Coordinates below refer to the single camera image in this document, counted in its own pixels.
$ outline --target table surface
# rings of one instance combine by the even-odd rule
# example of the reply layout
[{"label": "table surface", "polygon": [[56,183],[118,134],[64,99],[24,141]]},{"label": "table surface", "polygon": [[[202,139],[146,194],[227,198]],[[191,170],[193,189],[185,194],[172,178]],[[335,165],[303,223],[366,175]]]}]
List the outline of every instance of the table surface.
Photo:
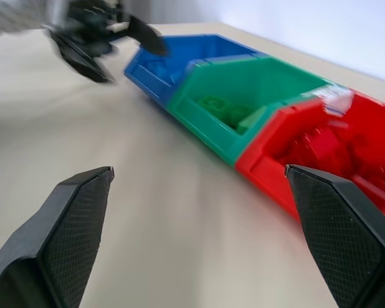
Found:
[{"label": "table surface", "polygon": [[[224,24],[219,33],[385,101],[385,82]],[[96,85],[40,31],[0,38],[0,247],[75,173],[115,167],[82,308],[335,308],[302,230],[123,76],[132,40]]]}]

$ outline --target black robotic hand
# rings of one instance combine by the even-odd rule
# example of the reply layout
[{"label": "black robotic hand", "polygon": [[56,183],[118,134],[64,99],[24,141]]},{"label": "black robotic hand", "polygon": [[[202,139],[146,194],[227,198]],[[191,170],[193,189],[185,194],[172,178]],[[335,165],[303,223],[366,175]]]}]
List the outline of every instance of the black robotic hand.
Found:
[{"label": "black robotic hand", "polygon": [[[125,28],[121,23],[128,22]],[[130,37],[150,53],[165,56],[167,48],[161,35],[145,22],[104,0],[78,0],[69,3],[62,27],[49,27],[50,37],[61,57],[79,74],[97,83],[113,81],[96,59],[113,51],[112,42]]]}]

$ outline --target blue bin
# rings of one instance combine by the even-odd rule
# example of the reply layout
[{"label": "blue bin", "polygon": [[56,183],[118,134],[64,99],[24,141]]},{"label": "blue bin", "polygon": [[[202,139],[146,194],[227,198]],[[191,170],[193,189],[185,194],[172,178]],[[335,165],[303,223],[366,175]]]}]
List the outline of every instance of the blue bin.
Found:
[{"label": "blue bin", "polygon": [[140,49],[124,71],[128,79],[164,108],[193,67],[191,64],[265,55],[220,35],[177,35],[166,36],[164,40],[170,56],[156,56]]}]

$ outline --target white label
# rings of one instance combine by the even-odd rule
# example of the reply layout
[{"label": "white label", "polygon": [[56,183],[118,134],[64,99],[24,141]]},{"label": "white label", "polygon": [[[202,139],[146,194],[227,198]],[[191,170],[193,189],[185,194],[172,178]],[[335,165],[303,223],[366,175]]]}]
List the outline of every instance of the white label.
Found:
[{"label": "white label", "polygon": [[354,98],[354,92],[336,84],[326,85],[303,94],[303,96],[312,95],[323,100],[326,113],[338,117],[342,117],[351,108]]}]

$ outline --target white wall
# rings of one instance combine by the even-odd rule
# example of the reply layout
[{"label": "white wall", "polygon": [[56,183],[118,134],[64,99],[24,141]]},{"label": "white wall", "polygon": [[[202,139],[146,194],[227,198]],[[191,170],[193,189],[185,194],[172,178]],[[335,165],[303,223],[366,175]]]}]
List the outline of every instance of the white wall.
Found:
[{"label": "white wall", "polygon": [[150,21],[222,21],[385,80],[385,0],[133,0]]}]

